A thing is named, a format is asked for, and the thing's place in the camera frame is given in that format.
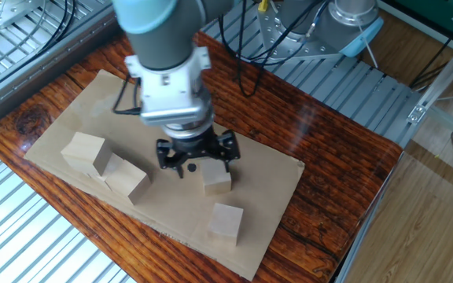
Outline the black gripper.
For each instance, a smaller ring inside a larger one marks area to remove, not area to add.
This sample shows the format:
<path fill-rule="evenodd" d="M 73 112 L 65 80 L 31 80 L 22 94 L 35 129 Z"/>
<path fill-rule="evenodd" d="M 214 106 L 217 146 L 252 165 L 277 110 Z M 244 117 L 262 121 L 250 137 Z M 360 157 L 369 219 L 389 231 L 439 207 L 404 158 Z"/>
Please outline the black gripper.
<path fill-rule="evenodd" d="M 171 141 L 157 139 L 157 159 L 161 169 L 172 169 L 183 178 L 182 165 L 192 154 L 193 158 L 211 157 L 223 162 L 226 173 L 230 162 L 241 158 L 238 140 L 232 130 L 216 135 L 212 127 L 194 138 L 172 138 Z"/>

